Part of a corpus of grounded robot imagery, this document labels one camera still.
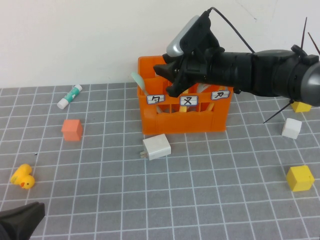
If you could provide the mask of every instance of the white glue stick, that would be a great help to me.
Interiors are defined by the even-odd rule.
[[[72,100],[81,92],[82,86],[75,85],[67,95],[64,96],[58,103],[57,106],[60,109],[64,109]]]

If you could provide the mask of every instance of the label on crate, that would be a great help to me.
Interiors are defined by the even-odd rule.
[[[230,91],[228,90],[213,91],[211,95],[211,99],[212,100],[227,99],[229,95],[230,95]]]
[[[165,95],[148,95],[146,96],[148,104],[157,104],[165,101]]]
[[[198,96],[181,96],[180,105],[181,106],[197,106]]]

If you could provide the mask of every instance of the gray tabletop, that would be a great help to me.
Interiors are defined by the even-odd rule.
[[[149,161],[134,83],[83,85],[59,109],[71,88],[0,92],[0,209],[45,203],[32,240],[319,239],[319,108],[262,124],[288,100],[241,93],[225,132],[168,134],[172,154]],[[286,118],[302,121],[297,140],[281,136]],[[82,141],[63,141],[65,119],[81,120]],[[8,184],[23,163],[30,190]],[[286,173],[304,164],[316,181],[293,193]]]

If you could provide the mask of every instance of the orange cube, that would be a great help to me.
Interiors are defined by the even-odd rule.
[[[66,119],[61,129],[65,141],[76,142],[81,140],[83,128],[79,119]]]

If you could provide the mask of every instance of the white block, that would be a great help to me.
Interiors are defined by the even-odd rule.
[[[291,139],[297,139],[301,130],[301,125],[302,125],[301,121],[298,121],[292,118],[287,118],[285,120],[285,124],[282,129],[282,136],[285,136]]]
[[[143,148],[149,156],[149,160],[158,159],[171,154],[171,146],[164,134],[144,139]]]

